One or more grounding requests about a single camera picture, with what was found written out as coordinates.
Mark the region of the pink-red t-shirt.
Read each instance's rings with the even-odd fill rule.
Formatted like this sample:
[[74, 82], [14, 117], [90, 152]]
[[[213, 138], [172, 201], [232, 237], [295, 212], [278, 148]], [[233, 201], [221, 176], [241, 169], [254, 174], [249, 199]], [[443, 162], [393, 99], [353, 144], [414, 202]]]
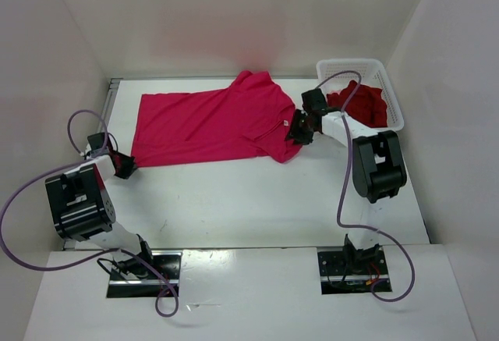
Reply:
[[264, 156], [286, 163], [301, 149], [286, 138], [295, 110], [269, 73], [249, 70], [224, 89], [145, 94], [131, 154], [140, 167]]

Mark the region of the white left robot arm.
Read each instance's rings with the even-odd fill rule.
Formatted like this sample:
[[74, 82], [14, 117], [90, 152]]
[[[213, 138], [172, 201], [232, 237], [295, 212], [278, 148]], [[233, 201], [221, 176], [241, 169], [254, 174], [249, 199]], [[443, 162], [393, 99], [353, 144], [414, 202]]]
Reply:
[[146, 240], [117, 221], [105, 182], [128, 179], [137, 170], [135, 158], [107, 147], [104, 154], [44, 181], [56, 233], [64, 240], [89, 242], [110, 250], [118, 272], [142, 279], [154, 263]]

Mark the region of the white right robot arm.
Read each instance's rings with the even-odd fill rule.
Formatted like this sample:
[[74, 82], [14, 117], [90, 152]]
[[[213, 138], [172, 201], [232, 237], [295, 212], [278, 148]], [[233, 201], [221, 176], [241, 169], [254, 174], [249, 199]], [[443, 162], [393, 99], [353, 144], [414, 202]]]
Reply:
[[[322, 133], [347, 148], [336, 222], [346, 231], [342, 248], [345, 265], [351, 271], [359, 270], [379, 258], [378, 236], [396, 241], [393, 236], [381, 231], [372, 218], [381, 211], [382, 201], [396, 197], [407, 183], [398, 135], [393, 130], [370, 128], [346, 112], [332, 108], [295, 110], [286, 139], [294, 144], [307, 145], [313, 142], [315, 133]], [[367, 205], [366, 219], [361, 218], [357, 222], [342, 220], [349, 184]]]

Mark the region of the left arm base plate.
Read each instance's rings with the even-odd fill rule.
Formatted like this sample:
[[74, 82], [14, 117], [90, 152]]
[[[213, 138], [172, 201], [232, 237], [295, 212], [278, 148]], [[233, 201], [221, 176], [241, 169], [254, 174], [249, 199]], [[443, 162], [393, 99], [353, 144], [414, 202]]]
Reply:
[[[182, 252], [177, 250], [154, 250], [148, 264], [179, 294], [180, 265]], [[135, 258], [128, 257], [123, 262], [110, 258], [99, 258], [97, 263], [107, 274], [108, 299], [152, 298], [161, 291], [166, 297], [173, 298], [172, 291], [163, 279]]]

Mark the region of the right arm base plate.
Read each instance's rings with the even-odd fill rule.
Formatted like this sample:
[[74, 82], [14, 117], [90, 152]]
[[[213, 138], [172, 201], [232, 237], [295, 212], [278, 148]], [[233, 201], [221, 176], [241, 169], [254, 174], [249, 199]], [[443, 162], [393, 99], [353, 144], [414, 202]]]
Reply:
[[317, 261], [323, 295], [369, 293], [373, 286], [375, 293], [392, 291], [381, 247], [356, 263], [348, 262], [342, 247], [318, 248]]

